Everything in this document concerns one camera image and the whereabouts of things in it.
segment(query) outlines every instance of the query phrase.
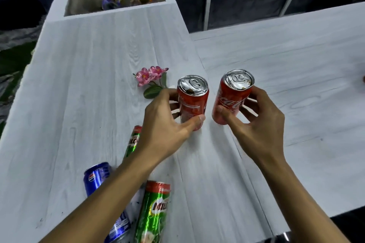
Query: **coca-cola can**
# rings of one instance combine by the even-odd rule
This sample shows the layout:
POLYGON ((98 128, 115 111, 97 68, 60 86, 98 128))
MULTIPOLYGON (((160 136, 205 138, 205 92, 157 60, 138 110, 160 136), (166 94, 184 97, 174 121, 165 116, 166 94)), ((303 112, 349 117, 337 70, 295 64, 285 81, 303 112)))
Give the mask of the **coca-cola can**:
POLYGON ((214 102, 212 118, 216 123, 226 125, 226 121, 221 114, 217 112, 217 107, 222 105, 229 109, 234 115, 237 115, 240 106, 250 95, 255 79, 247 70, 234 69, 226 72, 219 85, 217 97, 214 102))
POLYGON ((186 75, 177 82, 177 93, 179 94, 181 123, 196 115, 205 114, 209 95, 206 79, 198 75, 186 75))

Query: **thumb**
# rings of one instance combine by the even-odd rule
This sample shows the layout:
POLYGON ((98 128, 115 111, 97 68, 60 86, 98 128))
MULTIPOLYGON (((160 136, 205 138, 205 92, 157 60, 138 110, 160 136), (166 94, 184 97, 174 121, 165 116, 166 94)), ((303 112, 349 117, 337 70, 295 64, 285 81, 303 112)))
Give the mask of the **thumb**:
POLYGON ((236 133, 238 133, 240 126, 243 125, 242 121, 239 120, 233 113, 231 113, 230 110, 221 105, 217 107, 217 112, 221 114, 223 119, 227 122, 228 126, 230 126, 234 135, 236 135, 236 133))
POLYGON ((196 116, 190 118, 185 123, 181 124, 181 127, 188 132, 188 135, 190 135, 191 132, 193 130, 195 130, 195 128, 198 128, 203 123, 205 118, 206 117, 204 114, 196 115, 196 116))

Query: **green can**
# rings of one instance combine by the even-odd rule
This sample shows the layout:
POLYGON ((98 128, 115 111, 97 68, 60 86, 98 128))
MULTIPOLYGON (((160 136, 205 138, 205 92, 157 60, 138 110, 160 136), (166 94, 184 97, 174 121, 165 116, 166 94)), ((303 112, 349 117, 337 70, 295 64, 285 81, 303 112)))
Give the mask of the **green can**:
POLYGON ((134 235, 134 243, 159 243, 166 223, 169 184, 147 181, 142 207, 134 235))
POLYGON ((142 126, 134 126, 131 138, 129 139, 128 146, 124 154, 124 158, 128 157, 136 149, 141 130, 142 126))

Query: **pepsi can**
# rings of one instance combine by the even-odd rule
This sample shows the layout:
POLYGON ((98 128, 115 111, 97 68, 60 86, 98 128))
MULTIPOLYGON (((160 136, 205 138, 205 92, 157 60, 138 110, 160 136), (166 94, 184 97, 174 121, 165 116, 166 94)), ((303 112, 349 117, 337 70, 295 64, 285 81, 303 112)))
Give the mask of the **pepsi can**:
MULTIPOLYGON (((84 184, 88 197, 110 176, 111 170, 109 163, 99 163, 84 172, 84 184)), ((105 238, 104 243, 121 239, 130 229, 131 223, 126 212, 123 211, 110 230, 109 235, 105 238)))

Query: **pink flower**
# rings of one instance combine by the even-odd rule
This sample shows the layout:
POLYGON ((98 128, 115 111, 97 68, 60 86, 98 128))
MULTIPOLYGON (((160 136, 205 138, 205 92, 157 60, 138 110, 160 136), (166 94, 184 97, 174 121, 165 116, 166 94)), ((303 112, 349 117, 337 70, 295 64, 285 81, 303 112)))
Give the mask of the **pink flower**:
POLYGON ((148 84, 153 80, 153 76, 150 75, 147 68, 142 68, 141 71, 138 71, 136 74, 136 79, 138 81, 138 86, 141 87, 143 85, 148 84))
POLYGON ((151 76, 153 76, 152 80, 158 80, 161 78, 162 74, 164 74, 167 70, 169 70, 168 68, 161 68, 159 66, 151 66, 150 69, 148 70, 148 72, 150 73, 151 76))

